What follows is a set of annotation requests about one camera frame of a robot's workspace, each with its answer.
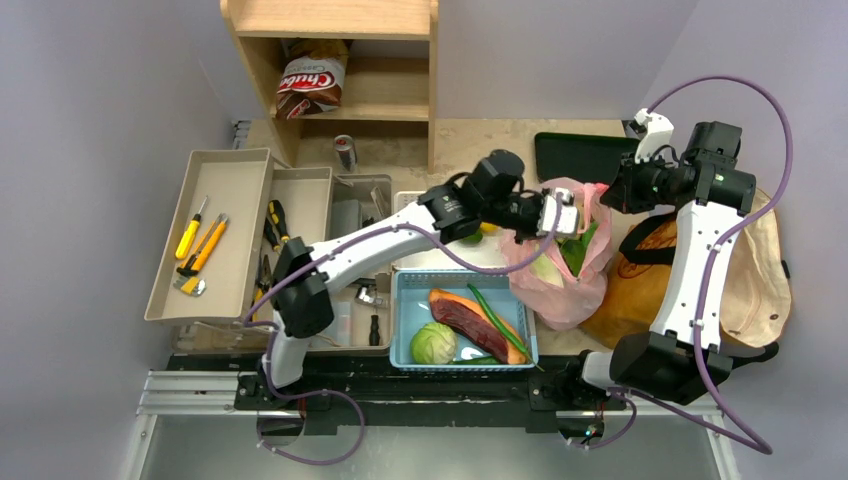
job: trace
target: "cabbage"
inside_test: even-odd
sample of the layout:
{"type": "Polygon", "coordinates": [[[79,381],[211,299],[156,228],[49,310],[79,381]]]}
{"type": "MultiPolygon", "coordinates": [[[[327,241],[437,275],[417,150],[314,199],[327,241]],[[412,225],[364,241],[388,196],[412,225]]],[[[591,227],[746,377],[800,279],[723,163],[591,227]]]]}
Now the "cabbage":
{"type": "Polygon", "coordinates": [[[446,365],[456,356],[459,346],[456,332],[449,326],[430,322],[412,337],[409,348],[415,363],[446,365]]]}

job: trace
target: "blue basket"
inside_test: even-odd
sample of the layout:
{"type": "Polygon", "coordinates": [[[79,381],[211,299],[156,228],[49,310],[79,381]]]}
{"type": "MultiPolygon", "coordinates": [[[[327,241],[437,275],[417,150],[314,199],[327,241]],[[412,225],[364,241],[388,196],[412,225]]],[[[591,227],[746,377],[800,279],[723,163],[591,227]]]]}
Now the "blue basket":
{"type": "MultiPolygon", "coordinates": [[[[409,343],[412,337],[424,325],[434,322],[430,313],[428,297],[430,290],[441,288],[457,295],[474,299],[466,284],[471,283],[501,318],[515,327],[524,340],[534,362],[539,361],[536,345],[536,329],[532,321],[527,320],[526,307],[509,291],[509,279],[506,276],[482,275],[468,270],[414,270],[400,271],[394,276],[395,333],[389,347],[389,360],[392,365],[404,371],[415,372],[509,372],[533,368],[530,363],[522,365],[420,365],[412,359],[409,343]]],[[[463,348],[476,347],[463,335],[459,337],[457,357],[463,348]]]]}

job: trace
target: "plastic bag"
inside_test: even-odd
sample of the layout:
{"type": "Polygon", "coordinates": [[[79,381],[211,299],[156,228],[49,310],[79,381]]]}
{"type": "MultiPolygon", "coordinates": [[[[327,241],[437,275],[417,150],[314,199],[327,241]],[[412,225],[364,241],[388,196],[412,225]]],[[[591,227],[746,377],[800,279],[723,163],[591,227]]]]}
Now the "plastic bag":
{"type": "MultiPolygon", "coordinates": [[[[598,223],[586,251],[580,273],[575,277],[565,264],[556,242],[532,264],[509,274],[509,288],[525,305],[554,330],[574,328],[589,318],[601,305],[607,289],[605,268],[613,256],[611,242],[612,214],[601,205],[600,196],[608,185],[583,184],[570,178],[556,178],[542,188],[567,188],[574,194],[574,204],[581,208],[578,233],[587,231],[592,221],[598,223]]],[[[501,253],[507,264],[520,262],[533,254],[541,240],[515,243],[515,233],[505,231],[501,237],[501,253]]]]}

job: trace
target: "green chili pepper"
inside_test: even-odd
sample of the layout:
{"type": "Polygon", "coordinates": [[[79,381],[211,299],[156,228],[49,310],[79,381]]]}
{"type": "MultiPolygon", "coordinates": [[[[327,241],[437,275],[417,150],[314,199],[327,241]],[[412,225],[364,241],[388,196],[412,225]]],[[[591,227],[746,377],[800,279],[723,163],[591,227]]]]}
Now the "green chili pepper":
{"type": "Polygon", "coordinates": [[[533,361],[533,357],[530,356],[530,352],[527,351],[527,348],[524,346],[521,340],[515,335],[513,335],[512,332],[510,332],[509,329],[506,328],[506,325],[503,324],[498,315],[494,311],[492,311],[492,307],[490,307],[489,304],[486,302],[486,299],[483,298],[483,294],[480,293],[480,290],[477,290],[477,287],[471,285],[470,283],[467,284],[467,286],[468,289],[471,290],[471,293],[474,294],[474,298],[477,299],[477,303],[480,304],[480,308],[483,309],[483,313],[485,313],[489,320],[492,322],[492,325],[494,325],[495,328],[497,328],[498,331],[501,332],[501,335],[503,335],[509,341],[509,343],[511,343],[515,348],[517,348],[518,351],[522,353],[522,355],[527,357],[527,360],[529,360],[533,365],[535,365],[536,368],[539,369],[539,371],[544,372],[545,370],[543,370],[538,363],[533,361]]]}
{"type": "Polygon", "coordinates": [[[451,365],[500,365],[501,362],[495,357],[477,357],[470,360],[455,360],[451,365]]]}

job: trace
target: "brown leather bag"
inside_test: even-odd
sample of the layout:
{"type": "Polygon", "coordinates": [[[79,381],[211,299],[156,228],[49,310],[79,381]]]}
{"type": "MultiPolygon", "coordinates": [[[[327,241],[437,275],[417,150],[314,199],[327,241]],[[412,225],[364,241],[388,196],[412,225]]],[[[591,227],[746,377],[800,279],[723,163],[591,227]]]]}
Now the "brown leather bag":
{"type": "MultiPolygon", "coordinates": [[[[752,211],[768,201],[768,195],[757,190],[752,211]]],[[[621,242],[604,301],[580,324],[603,345],[613,348],[625,335],[646,332],[656,319],[677,245],[675,217],[649,217],[621,242]]],[[[722,340],[751,347],[777,340],[792,304],[787,276],[777,215],[771,211],[746,227],[733,248],[721,301],[722,340]]]]}

